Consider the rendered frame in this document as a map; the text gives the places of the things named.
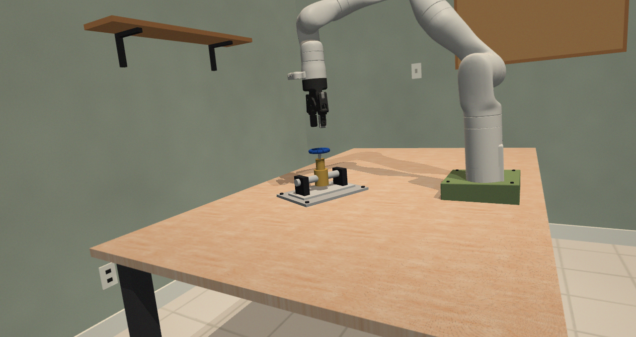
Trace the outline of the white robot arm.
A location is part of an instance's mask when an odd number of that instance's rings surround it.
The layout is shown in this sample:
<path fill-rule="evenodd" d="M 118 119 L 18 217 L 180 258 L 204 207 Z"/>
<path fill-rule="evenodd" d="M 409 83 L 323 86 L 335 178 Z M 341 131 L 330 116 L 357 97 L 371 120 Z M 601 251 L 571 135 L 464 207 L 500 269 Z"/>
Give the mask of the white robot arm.
<path fill-rule="evenodd" d="M 302 67 L 301 72 L 288 74 L 288 80 L 326 78 L 318 29 L 382 1 L 386 0 L 322 0 L 302 9 L 296 18 Z M 428 36 L 462 61 L 458 90 L 464 114 L 466 180 L 504 181 L 502 107 L 493 91 L 506 77 L 503 59 L 473 33 L 446 0 L 409 1 Z"/>

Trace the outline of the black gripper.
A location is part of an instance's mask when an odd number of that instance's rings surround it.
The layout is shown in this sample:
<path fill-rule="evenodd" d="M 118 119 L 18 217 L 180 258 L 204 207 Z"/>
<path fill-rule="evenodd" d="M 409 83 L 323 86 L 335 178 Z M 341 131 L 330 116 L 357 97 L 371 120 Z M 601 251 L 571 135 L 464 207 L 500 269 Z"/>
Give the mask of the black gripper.
<path fill-rule="evenodd" d="M 326 92 L 322 92 L 322 90 L 327 89 L 327 79 L 326 78 L 316 78 L 316 79 L 307 79 L 302 80 L 303 90 L 309 91 L 309 94 L 306 94 L 306 105 L 307 105 L 307 113 L 310 115 L 311 119 L 311 127 L 316 127 L 317 123 L 317 112 L 318 112 L 318 121 L 320 128 L 326 128 L 326 114 L 328 110 L 328 102 L 327 102 L 327 94 Z"/>

